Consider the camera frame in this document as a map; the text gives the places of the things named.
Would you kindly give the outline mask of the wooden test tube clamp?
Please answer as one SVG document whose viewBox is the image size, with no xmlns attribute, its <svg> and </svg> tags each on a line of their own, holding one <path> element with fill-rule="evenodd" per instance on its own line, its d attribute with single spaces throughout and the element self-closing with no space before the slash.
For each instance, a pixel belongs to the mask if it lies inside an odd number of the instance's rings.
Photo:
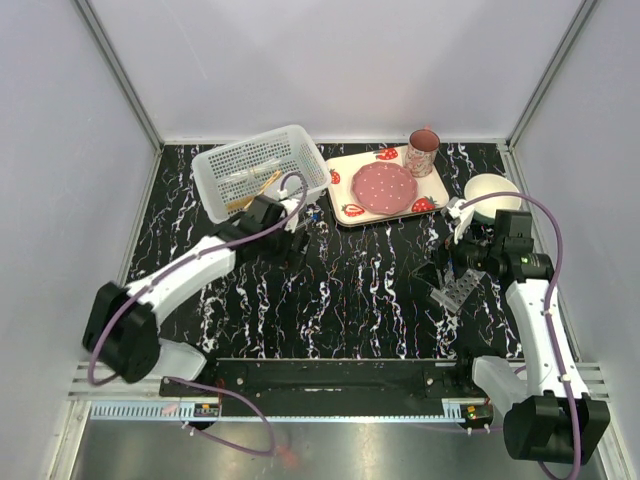
<svg viewBox="0 0 640 480">
<path fill-rule="evenodd" d="M 260 187 L 260 190 L 251 197 L 251 199 L 248 201 L 248 203 L 244 206 L 244 210 L 247 211 L 250 207 L 250 205 L 253 203 L 253 201 L 260 195 L 263 195 L 265 193 L 265 191 L 267 190 L 268 187 L 270 187 L 274 182 L 276 182 L 280 176 L 282 175 L 282 172 L 280 170 L 276 170 L 269 178 L 268 180 Z"/>
</svg>

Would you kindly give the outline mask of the clear plastic funnel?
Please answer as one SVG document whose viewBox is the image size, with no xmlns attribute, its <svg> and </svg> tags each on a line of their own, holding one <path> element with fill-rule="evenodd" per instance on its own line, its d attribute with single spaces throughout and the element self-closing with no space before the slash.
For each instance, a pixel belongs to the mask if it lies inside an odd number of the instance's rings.
<svg viewBox="0 0 640 480">
<path fill-rule="evenodd" d="M 265 173 L 275 172 L 280 165 L 280 161 L 276 158 L 271 158 L 266 162 L 248 167 L 244 170 L 232 173 L 228 177 L 222 180 L 222 183 L 235 183 L 242 181 L 255 180 L 259 175 Z"/>
</svg>

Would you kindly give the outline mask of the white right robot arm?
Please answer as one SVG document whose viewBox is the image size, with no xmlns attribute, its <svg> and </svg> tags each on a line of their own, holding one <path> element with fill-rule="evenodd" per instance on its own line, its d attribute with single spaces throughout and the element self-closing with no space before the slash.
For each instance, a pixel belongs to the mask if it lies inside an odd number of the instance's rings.
<svg viewBox="0 0 640 480">
<path fill-rule="evenodd" d="M 478 278 L 498 280 L 516 321 L 525 378 L 490 349 L 468 350 L 451 376 L 466 396 L 485 393 L 503 418 L 504 441 L 516 460 L 586 464 L 610 423 L 608 406 L 592 398 L 573 360 L 558 310 L 551 258 L 534 250 L 530 213 L 500 210 L 486 245 L 453 233 L 421 268 L 430 299 L 455 311 Z"/>
</svg>

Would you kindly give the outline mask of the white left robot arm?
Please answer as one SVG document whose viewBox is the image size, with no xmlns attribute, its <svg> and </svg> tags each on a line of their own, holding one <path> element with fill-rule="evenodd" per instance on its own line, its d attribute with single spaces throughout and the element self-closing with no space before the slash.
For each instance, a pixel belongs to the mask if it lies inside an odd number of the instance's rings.
<svg viewBox="0 0 640 480">
<path fill-rule="evenodd" d="M 178 377 L 196 396 L 215 386 L 205 354 L 187 342 L 162 338 L 168 316 L 207 284 L 255 259 L 292 266 L 304 257 L 308 236 L 297 227 L 304 201 L 258 196 L 249 209 L 216 224 L 210 235 L 160 270 L 125 286 L 97 292 L 82 345 L 90 355 L 88 382 L 128 384 L 150 375 Z"/>
</svg>

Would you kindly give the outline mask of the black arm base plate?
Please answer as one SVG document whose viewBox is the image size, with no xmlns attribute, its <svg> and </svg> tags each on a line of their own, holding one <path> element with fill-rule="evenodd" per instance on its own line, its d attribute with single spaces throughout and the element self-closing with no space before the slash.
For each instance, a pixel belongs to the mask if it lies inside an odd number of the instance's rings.
<svg viewBox="0 0 640 480">
<path fill-rule="evenodd" d="M 159 394 L 197 398 L 209 387 L 240 394 L 280 421 L 455 421 L 465 405 L 487 401 L 465 361 L 392 359 L 220 359 L 194 386 L 162 378 Z"/>
</svg>

